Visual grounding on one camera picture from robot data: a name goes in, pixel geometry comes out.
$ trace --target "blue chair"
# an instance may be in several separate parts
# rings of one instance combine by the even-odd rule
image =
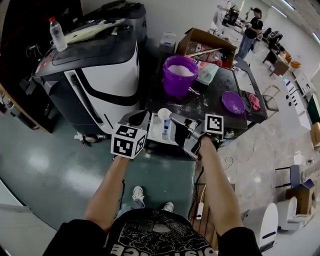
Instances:
[[[306,180],[304,183],[301,183],[300,167],[297,164],[291,165],[290,167],[278,168],[278,170],[287,170],[290,169],[290,183],[283,184],[281,186],[276,186],[275,188],[283,188],[291,186],[293,189],[312,189],[314,187],[314,182],[311,179]]]

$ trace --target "hand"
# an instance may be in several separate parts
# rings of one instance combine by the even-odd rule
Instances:
[[[217,153],[217,150],[212,143],[211,139],[208,136],[204,136],[200,140],[200,149],[199,154],[201,157],[204,157],[206,154],[214,154]]]

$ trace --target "purple plate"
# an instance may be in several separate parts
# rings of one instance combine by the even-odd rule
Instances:
[[[233,91],[225,91],[222,94],[222,103],[231,113],[243,114],[245,112],[245,103],[242,98]]]

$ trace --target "man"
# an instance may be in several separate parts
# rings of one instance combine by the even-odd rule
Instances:
[[[200,144],[210,214],[220,236],[219,253],[234,256],[245,252],[246,255],[261,256],[253,231],[243,227],[236,194],[214,145],[206,136]],[[63,223],[44,255],[216,255],[189,221],[172,213],[172,203],[167,203],[163,210],[144,208],[141,187],[133,192],[135,206],[131,210],[126,207],[114,220],[128,162],[119,156],[114,159],[89,201],[84,220]]]
[[[262,32],[264,26],[262,18],[262,12],[259,8],[253,9],[254,18],[250,21],[251,27],[248,27],[243,35],[239,52],[235,56],[235,60],[244,60],[247,56],[251,45],[255,42],[258,34]]]
[[[216,28],[222,32],[223,25],[222,21],[224,20],[225,15],[228,13],[231,8],[231,1],[229,0],[220,0],[217,10],[213,17],[213,23],[211,23],[210,29],[215,30]]]

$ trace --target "white sneaker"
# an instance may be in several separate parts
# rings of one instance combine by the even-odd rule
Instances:
[[[161,210],[172,213],[174,211],[174,204],[172,202],[167,202]]]
[[[139,199],[143,203],[143,205],[145,205],[145,203],[144,203],[144,198],[145,198],[144,197],[144,190],[142,189],[142,187],[136,186],[133,189],[132,198],[133,198],[133,200]]]

